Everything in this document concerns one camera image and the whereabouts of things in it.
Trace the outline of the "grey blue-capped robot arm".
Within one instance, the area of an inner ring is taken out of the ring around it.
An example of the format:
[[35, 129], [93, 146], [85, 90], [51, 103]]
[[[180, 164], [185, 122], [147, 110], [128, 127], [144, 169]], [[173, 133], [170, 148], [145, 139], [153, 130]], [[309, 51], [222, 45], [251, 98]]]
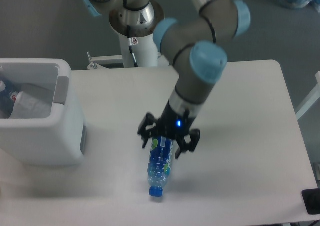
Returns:
[[242, 0], [192, 0], [198, 18], [182, 25], [165, 18], [155, 0], [83, 0], [94, 15], [108, 14], [113, 29], [128, 41], [151, 35], [179, 78], [160, 118], [147, 113], [138, 127], [144, 143], [164, 136], [178, 144], [176, 157], [193, 152], [200, 130], [192, 129], [201, 107], [228, 62], [221, 44], [243, 34], [251, 14]]

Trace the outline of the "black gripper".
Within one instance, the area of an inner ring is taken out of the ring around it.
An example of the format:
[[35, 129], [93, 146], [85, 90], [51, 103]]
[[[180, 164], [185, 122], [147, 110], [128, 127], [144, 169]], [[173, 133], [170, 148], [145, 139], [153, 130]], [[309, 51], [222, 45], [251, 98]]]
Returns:
[[[169, 102], [159, 119], [147, 112], [138, 127], [138, 135], [143, 141], [142, 148], [145, 149], [150, 138], [164, 136], [176, 140], [178, 144], [175, 159], [187, 151], [194, 152], [201, 136], [199, 129], [191, 129], [196, 116], [188, 107], [180, 107], [176, 112]], [[190, 136], [189, 142], [186, 142], [186, 136]]]

